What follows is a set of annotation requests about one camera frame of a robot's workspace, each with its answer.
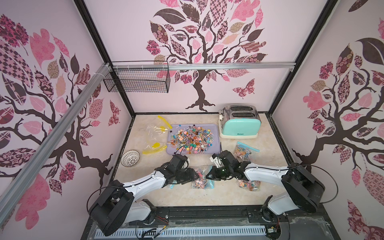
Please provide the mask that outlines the yellow-zip candy bag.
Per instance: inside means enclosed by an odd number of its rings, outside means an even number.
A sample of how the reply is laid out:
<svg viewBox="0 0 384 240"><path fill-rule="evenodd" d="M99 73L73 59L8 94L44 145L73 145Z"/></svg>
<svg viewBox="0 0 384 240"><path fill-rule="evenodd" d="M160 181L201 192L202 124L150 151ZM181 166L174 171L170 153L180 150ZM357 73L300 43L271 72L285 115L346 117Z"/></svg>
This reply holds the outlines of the yellow-zip candy bag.
<svg viewBox="0 0 384 240"><path fill-rule="evenodd" d="M151 155L162 152L167 149L167 145L160 142L148 143L147 146L143 149L143 155Z"/></svg>
<svg viewBox="0 0 384 240"><path fill-rule="evenodd" d="M157 116L150 122L146 131L149 137L154 138L162 134L167 134L172 129L171 124L164 117Z"/></svg>

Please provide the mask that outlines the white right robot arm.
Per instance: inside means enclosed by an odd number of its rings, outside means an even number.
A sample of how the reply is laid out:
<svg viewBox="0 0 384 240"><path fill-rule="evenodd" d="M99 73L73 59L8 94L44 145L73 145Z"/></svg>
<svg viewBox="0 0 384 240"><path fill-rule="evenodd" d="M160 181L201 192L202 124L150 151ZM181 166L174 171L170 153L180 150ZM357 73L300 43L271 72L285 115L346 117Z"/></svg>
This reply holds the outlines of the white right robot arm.
<svg viewBox="0 0 384 240"><path fill-rule="evenodd" d="M232 178L244 181L260 181L285 188L277 196L269 196L262 205L261 214L267 222L285 212L300 209L315 213L321 204L325 186L304 166L293 163L287 167L262 166L248 161L238 161L229 151L210 157L214 166L206 175L213 181Z"/></svg>

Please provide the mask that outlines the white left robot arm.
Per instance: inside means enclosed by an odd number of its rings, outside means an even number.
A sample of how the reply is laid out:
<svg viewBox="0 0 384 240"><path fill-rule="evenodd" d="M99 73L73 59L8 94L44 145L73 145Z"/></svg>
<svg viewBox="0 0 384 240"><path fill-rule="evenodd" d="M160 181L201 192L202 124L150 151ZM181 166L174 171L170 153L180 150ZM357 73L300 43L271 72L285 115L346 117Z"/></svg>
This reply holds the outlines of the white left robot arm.
<svg viewBox="0 0 384 240"><path fill-rule="evenodd" d="M106 237L131 222L151 225L155 221L157 208L142 197L171 184L184 185L199 179L189 163L187 156L175 154L169 162L141 179L126 183L112 181L102 188L99 197L87 209L90 217Z"/></svg>

